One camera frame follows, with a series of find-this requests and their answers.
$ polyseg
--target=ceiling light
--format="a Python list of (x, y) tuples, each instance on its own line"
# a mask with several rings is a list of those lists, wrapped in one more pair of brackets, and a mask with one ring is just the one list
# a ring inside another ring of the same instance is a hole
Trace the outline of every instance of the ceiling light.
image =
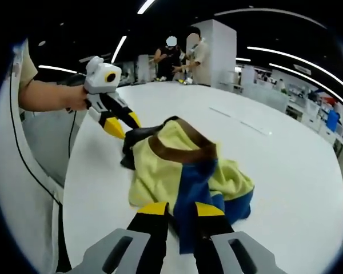
[(286, 71), (289, 71), (289, 72), (292, 72), (292, 73), (295, 73), (303, 78), (306, 78), (307, 80), (310, 80), (311, 82), (317, 84), (318, 86), (321, 86), (322, 88), (326, 89), (329, 93), (333, 94), (335, 97), (338, 98), (338, 100), (340, 100), (342, 103), (343, 103), (343, 98), (341, 98), (338, 94), (336, 94), (334, 91), (332, 91), (330, 88), (328, 88), (327, 86), (324, 86), (322, 83), (319, 83), (318, 81), (314, 80), (313, 78), (310, 78), (308, 76), (306, 76), (305, 74), (302, 74), (300, 72), (297, 72), (297, 71), (294, 71), (294, 70), (291, 70), (287, 67), (282, 67), (282, 66), (279, 66), (279, 65), (275, 65), (275, 64), (272, 64), (270, 63), (269, 64), (270, 66), (272, 67), (276, 67), (278, 69), (282, 69), (282, 70), (286, 70)]
[(236, 61), (245, 61), (245, 62), (250, 62), (251, 60), (248, 58), (236, 58)]
[(336, 77), (334, 74), (330, 73), (328, 70), (325, 70), (323, 69), (322, 67), (312, 63), (312, 62), (309, 62), (305, 59), (302, 59), (300, 57), (297, 57), (297, 56), (294, 56), (294, 55), (291, 55), (291, 54), (288, 54), (288, 53), (283, 53), (281, 51), (277, 51), (277, 50), (269, 50), (269, 49), (263, 49), (262, 47), (248, 47), (249, 50), (260, 50), (260, 51), (266, 51), (268, 53), (276, 53), (276, 54), (280, 54), (280, 55), (283, 55), (283, 56), (286, 56), (286, 57), (290, 57), (290, 58), (293, 58), (293, 59), (296, 59), (296, 60), (299, 60), (299, 61), (302, 61), (312, 67), (315, 67), (316, 69), (318, 70), (321, 70), (322, 72), (324, 72), (325, 74), (329, 75), (330, 77), (332, 77), (334, 80), (336, 80), (339, 84), (341, 84), (343, 86), (343, 81), (341, 79), (339, 79), (338, 77)]
[(118, 54), (119, 50), (121, 49), (123, 43), (125, 42), (126, 38), (127, 38), (127, 36), (123, 36), (121, 38), (121, 40), (120, 40), (120, 42), (119, 42), (119, 44), (118, 44), (118, 46), (117, 46), (117, 48), (116, 48), (116, 50), (114, 52), (114, 55), (113, 55), (112, 60), (111, 60), (111, 63), (114, 63), (114, 61), (115, 61), (115, 59), (117, 57), (117, 54)]
[(318, 26), (321, 26), (321, 27), (327, 29), (326, 26), (324, 26), (323, 24), (320, 24), (318, 21), (315, 21), (314, 19), (311, 19), (310, 17), (301, 15), (299, 13), (293, 13), (292, 11), (270, 9), (268, 7), (249, 7), (246, 9), (228, 10), (228, 11), (223, 11), (221, 13), (215, 13), (214, 16), (220, 16), (220, 15), (225, 15), (225, 14), (230, 14), (230, 13), (242, 13), (242, 12), (246, 12), (246, 11), (267, 11), (267, 12), (271, 12), (271, 13), (283, 13), (283, 14), (299, 17), (299, 18), (304, 19), (304, 20), (308, 20), (311, 23), (317, 24)]
[(300, 71), (300, 72), (303, 72), (303, 73), (305, 73), (305, 74), (311, 75), (311, 70), (309, 70), (309, 69), (306, 68), (306, 67), (302, 67), (302, 66), (299, 66), (299, 65), (296, 65), (296, 64), (294, 64), (293, 67), (294, 67), (296, 70)]
[(64, 71), (64, 72), (74, 73), (74, 74), (77, 73), (77, 71), (67, 70), (67, 69), (61, 68), (61, 67), (52, 67), (52, 66), (39, 65), (39, 68), (40, 69), (49, 69), (49, 70), (60, 70), (60, 71)]
[(90, 61), (94, 56), (95, 55), (82, 58), (79, 60), (79, 63), (84, 63), (84, 62)]
[(139, 11), (137, 12), (137, 14), (143, 14), (153, 3), (155, 2), (155, 0), (147, 0), (142, 7), (139, 9)]
[(108, 57), (108, 56), (111, 56), (111, 55), (112, 55), (112, 53), (106, 53), (106, 54), (101, 55), (101, 57)]

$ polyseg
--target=cable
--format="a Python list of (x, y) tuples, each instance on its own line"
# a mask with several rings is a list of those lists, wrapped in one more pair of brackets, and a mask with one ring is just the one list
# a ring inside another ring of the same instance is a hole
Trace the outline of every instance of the cable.
[(71, 145), (71, 136), (73, 134), (73, 130), (74, 130), (74, 125), (75, 125), (75, 119), (76, 119), (76, 114), (78, 112), (75, 111), (75, 114), (74, 114), (74, 120), (73, 120), (73, 124), (71, 125), (71, 130), (70, 130), (70, 135), (69, 135), (69, 147), (68, 147), (68, 153), (69, 153), (69, 159), (70, 159), (70, 154), (71, 154), (71, 149), (70, 149), (70, 145)]
[(11, 63), (11, 71), (10, 71), (10, 93), (9, 93), (9, 99), (10, 99), (10, 116), (11, 116), (11, 123), (13, 124), (13, 131), (14, 131), (14, 137), (15, 137), (15, 143), (17, 145), (17, 149), (19, 152), (19, 155), (23, 161), (24, 166), (27, 168), (30, 175), (34, 178), (34, 180), (51, 196), (51, 198), (59, 205), (61, 206), (61, 203), (53, 196), (53, 194), (37, 179), (37, 177), (34, 176), (32, 171), (29, 169), (27, 163), (25, 162), (22, 152), (19, 148), (18, 138), (17, 138), (17, 131), (15, 130), (15, 124), (14, 124), (14, 118), (13, 118), (13, 107), (11, 104), (11, 81), (13, 78), (13, 63)]

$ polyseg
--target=white cabinet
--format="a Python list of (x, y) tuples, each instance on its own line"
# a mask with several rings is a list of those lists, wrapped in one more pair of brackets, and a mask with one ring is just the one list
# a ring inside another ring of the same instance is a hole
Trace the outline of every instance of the white cabinet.
[(315, 132), (319, 132), (320, 128), (320, 118), (315, 118), (312, 116), (309, 116), (308, 114), (304, 113), (302, 115), (301, 123), (306, 125), (307, 127), (311, 128)]
[(316, 117), (319, 113), (320, 106), (317, 105), (317, 103), (314, 103), (313, 101), (309, 99), (306, 99), (305, 110), (306, 110), (306, 113), (309, 114), (310, 116)]
[(278, 111), (286, 113), (289, 97), (277, 90), (265, 88), (258, 84), (243, 85), (242, 96), (255, 100)]
[(319, 135), (322, 136), (328, 143), (330, 143), (331, 146), (334, 145), (334, 142), (336, 141), (336, 135), (333, 131), (328, 129), (326, 125), (322, 125), (319, 129)]

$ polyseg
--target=black shirt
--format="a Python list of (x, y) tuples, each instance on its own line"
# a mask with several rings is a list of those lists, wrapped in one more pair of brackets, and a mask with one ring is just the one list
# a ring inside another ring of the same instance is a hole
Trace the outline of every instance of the black shirt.
[(169, 49), (167, 47), (159, 48), (161, 55), (166, 54), (169, 57), (164, 58), (158, 63), (157, 78), (162, 76), (169, 77), (173, 75), (173, 66), (180, 66), (181, 62), (179, 56), (181, 55), (181, 50), (179, 48), (173, 47)]

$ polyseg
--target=white pillar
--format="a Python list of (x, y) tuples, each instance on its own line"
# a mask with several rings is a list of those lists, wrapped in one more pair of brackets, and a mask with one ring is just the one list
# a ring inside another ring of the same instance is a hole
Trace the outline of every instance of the white pillar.
[(150, 82), (149, 56), (147, 54), (139, 55), (137, 60), (137, 78), (138, 82)]
[(241, 70), (240, 85), (245, 86), (254, 83), (255, 70), (252, 66), (244, 66)]
[(203, 21), (193, 26), (201, 30), (201, 36), (210, 47), (211, 86), (222, 88), (220, 82), (225, 82), (229, 78), (227, 75), (235, 72), (236, 31), (216, 20)]

